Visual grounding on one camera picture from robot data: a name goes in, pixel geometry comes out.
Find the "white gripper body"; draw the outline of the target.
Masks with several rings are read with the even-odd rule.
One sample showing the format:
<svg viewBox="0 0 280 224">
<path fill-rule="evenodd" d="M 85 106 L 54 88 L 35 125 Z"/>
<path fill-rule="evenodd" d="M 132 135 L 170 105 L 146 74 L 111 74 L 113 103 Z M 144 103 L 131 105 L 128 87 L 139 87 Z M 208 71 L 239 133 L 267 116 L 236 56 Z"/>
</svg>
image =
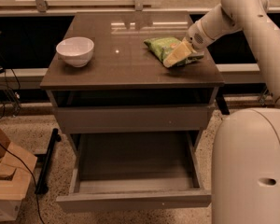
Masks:
<svg viewBox="0 0 280 224">
<path fill-rule="evenodd" d="M 215 42 L 203 29 L 201 21 L 194 22 L 186 31 L 185 39 L 194 49 L 204 49 Z"/>
</svg>

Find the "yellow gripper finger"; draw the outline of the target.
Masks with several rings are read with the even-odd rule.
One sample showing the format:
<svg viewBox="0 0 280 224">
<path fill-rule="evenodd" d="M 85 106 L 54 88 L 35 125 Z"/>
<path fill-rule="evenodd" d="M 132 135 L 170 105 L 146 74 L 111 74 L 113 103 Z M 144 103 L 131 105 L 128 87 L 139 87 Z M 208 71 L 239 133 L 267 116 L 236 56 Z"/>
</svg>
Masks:
<svg viewBox="0 0 280 224">
<path fill-rule="evenodd" d="M 171 68 L 187 64 L 195 53 L 196 50 L 188 41 L 182 41 L 164 59 L 163 65 L 166 68 Z"/>
</svg>

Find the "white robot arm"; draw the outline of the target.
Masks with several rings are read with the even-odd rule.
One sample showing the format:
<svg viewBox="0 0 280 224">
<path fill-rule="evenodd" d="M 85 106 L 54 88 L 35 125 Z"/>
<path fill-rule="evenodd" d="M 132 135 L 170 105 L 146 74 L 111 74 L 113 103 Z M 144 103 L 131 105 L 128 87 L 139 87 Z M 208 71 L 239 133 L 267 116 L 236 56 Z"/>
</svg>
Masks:
<svg viewBox="0 0 280 224">
<path fill-rule="evenodd" d="M 186 58 L 242 31 L 273 98 L 272 108 L 238 110 L 217 129 L 212 151 L 212 224 L 280 224 L 280 28 L 268 0 L 220 0 L 166 59 Z"/>
</svg>

